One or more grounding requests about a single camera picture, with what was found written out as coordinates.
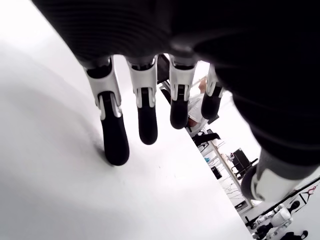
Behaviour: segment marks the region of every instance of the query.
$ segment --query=white shirt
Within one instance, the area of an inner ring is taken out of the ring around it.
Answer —
[[[193,121],[197,122],[195,126],[186,127],[187,132],[189,133],[190,137],[194,137],[208,122],[201,114],[201,105],[204,99],[204,93],[197,94],[195,96],[190,97],[189,105],[188,105],[188,114],[189,118]]]

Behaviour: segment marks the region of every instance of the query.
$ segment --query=robotic hand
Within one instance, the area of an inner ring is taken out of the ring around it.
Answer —
[[[149,145],[158,135],[157,55],[169,53],[174,128],[186,126],[192,79],[197,62],[204,60],[212,65],[203,116],[217,113],[223,87],[233,93],[260,143],[260,161],[242,180],[245,197],[278,201],[319,166],[317,7],[290,3],[287,11],[287,4],[257,1],[33,2],[87,74],[101,109],[105,155],[113,165],[129,157],[113,55],[127,59],[139,135]],[[219,82],[210,78],[213,73]]]

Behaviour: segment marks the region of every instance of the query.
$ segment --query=robotic finger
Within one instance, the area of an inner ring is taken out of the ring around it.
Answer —
[[[217,116],[223,92],[224,89],[217,78],[215,68],[210,64],[201,106],[201,114],[205,119],[210,120]]]
[[[129,158],[129,144],[121,110],[121,96],[113,57],[99,67],[85,68],[95,104],[101,110],[104,152],[107,160],[116,166]]]
[[[156,117],[157,56],[146,59],[127,58],[138,110],[139,136],[146,145],[158,137]]]
[[[188,123],[190,88],[195,76],[197,63],[198,61],[192,58],[170,56],[170,122],[175,129],[182,129]]]

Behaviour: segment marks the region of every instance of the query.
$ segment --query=black fingertip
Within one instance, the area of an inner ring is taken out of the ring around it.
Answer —
[[[188,124],[188,101],[171,101],[170,122],[175,129],[183,129]]]
[[[251,191],[251,181],[257,172],[257,165],[252,166],[244,175],[241,182],[241,193],[246,199],[255,199]]]
[[[158,138],[156,107],[138,107],[139,136],[146,145],[154,144]]]
[[[105,91],[101,95],[105,110],[105,119],[101,121],[105,157],[110,164],[121,166],[128,161],[130,154],[124,118],[114,115],[110,92]]]
[[[201,114],[205,119],[213,119],[218,115],[220,107],[221,97],[218,96],[208,96],[204,93],[203,101],[201,105]]]

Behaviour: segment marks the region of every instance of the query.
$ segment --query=white table surface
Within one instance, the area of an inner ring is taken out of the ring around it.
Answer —
[[[2,4],[0,240],[251,239],[187,132],[171,127],[160,91],[158,140],[147,146],[115,57],[130,158],[106,164],[81,66],[29,1]]]

